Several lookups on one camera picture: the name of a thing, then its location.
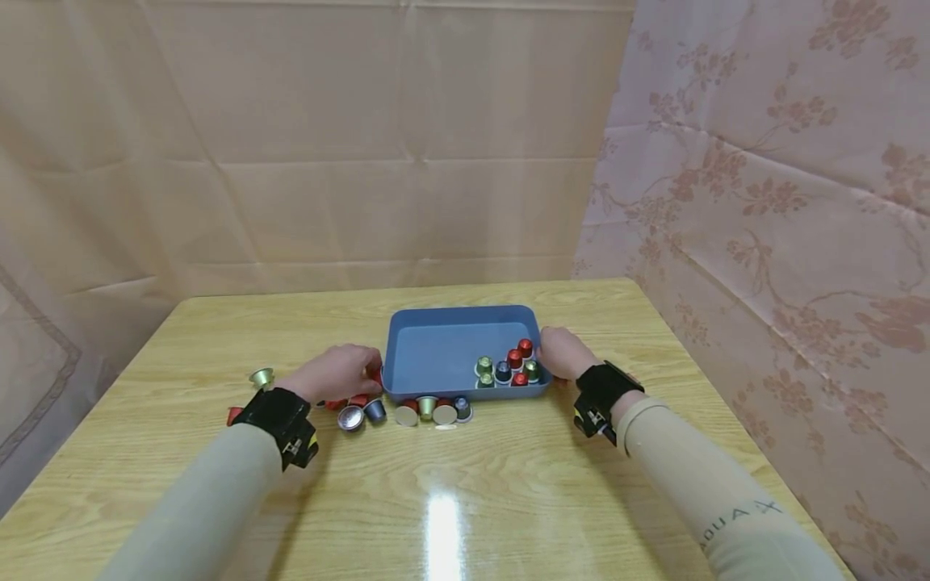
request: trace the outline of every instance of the wooden table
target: wooden table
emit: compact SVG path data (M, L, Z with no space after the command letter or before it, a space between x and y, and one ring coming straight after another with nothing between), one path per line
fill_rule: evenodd
M383 350L396 310L502 303L529 305L631 370L835 558L645 296L609 280L187 300L0 523L3 577L93 578L223 429L227 407L248 401L255 368L280 376L334 343ZM389 422L355 435L314 412L322 453L286 473L227 578L710 578L637 468L573 428L572 401L549 389L477 403L454 429Z

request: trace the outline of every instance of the hand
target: hand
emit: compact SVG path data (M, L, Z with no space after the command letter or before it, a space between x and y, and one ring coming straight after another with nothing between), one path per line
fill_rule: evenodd
M379 393L370 377L381 369L381 352L374 347L339 345L309 360L275 387L291 390L307 403L348 400L360 393Z
M537 356L556 377L575 381L592 365L602 363L577 335L563 327L543 327Z

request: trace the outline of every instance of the beige sleeve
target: beige sleeve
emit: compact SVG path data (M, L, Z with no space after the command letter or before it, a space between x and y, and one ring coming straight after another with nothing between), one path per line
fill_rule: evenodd
M247 424L224 429L139 523L98 580L219 578L281 474L281 453L270 434Z
M637 402L616 429L618 447L671 502L720 581L843 579L746 470L663 402Z

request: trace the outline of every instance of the flower pattern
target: flower pattern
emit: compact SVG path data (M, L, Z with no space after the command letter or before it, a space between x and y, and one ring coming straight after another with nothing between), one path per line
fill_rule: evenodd
M930 578L930 5L694 10L637 8L576 265L644 289L859 578Z

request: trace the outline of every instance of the beige curtain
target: beige curtain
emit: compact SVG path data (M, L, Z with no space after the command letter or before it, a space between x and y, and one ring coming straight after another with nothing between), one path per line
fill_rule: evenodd
M566 278L627 0L0 0L0 514L186 297Z
M860 579L930 578L928 21L641 3L575 262L636 279Z

